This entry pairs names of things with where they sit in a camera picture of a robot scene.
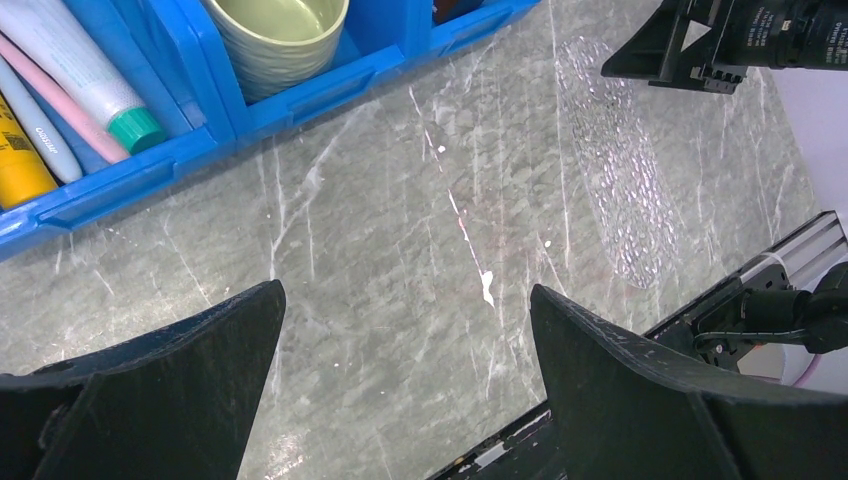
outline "gray marble surface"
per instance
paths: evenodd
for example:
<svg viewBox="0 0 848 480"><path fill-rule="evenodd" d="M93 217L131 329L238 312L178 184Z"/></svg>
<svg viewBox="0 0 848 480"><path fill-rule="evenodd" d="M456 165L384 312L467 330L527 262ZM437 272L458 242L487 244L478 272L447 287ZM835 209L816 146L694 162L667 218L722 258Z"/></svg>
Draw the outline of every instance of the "gray marble surface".
<svg viewBox="0 0 848 480"><path fill-rule="evenodd" d="M586 93L575 55L620 45L656 4L544 2L4 262L0 370L108 347L280 278L289 308L241 478L434 472L544 399L535 282L642 332L817 212L768 72L732 97ZM646 199L659 210L636 208Z"/></svg>

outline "black cable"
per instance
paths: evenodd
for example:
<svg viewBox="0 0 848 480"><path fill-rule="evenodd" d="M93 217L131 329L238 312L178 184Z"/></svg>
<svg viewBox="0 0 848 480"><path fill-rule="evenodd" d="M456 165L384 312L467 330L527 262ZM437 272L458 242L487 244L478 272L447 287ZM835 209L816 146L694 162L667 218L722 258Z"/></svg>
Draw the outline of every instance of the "black cable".
<svg viewBox="0 0 848 480"><path fill-rule="evenodd" d="M704 343L711 340L734 340L738 342L750 341L759 343L789 343L802 344L807 337L804 329L791 330L788 332L708 332L701 333L695 337L694 346L698 353L706 353L712 348L704 348Z"/></svg>

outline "yellow tube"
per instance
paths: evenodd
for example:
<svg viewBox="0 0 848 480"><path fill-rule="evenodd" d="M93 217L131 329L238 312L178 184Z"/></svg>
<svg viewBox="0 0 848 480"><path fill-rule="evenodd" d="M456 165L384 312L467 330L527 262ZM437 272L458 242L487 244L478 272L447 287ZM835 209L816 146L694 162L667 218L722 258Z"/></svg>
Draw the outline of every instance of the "yellow tube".
<svg viewBox="0 0 848 480"><path fill-rule="evenodd" d="M58 188L0 95L0 206L8 210Z"/></svg>

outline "blue storage tray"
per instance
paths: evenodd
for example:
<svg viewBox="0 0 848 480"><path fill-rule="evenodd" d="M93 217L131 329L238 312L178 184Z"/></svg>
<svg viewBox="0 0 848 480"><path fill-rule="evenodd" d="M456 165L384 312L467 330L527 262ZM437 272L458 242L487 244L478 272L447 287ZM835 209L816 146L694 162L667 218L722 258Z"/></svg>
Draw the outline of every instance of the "blue storage tray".
<svg viewBox="0 0 848 480"><path fill-rule="evenodd" d="M350 0L328 71L250 106L201 0L64 1L145 100L169 140L108 165L36 96L87 175L0 214L0 259L71 232L422 63L450 55L518 20L541 0L487 0L439 26L432 21L432 0Z"/></svg>

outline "pink toothbrush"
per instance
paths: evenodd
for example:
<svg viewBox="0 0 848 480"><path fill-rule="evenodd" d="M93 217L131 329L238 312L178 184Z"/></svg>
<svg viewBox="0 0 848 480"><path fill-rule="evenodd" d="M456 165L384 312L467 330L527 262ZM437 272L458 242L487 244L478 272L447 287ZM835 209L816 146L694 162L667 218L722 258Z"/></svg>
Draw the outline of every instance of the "pink toothbrush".
<svg viewBox="0 0 848 480"><path fill-rule="evenodd" d="M130 154L103 130L65 90L60 87L41 67L33 63L18 47L0 34L0 55L9 62L20 76L47 101L62 118L68 122L91 148L109 163L118 163L129 158Z"/></svg>

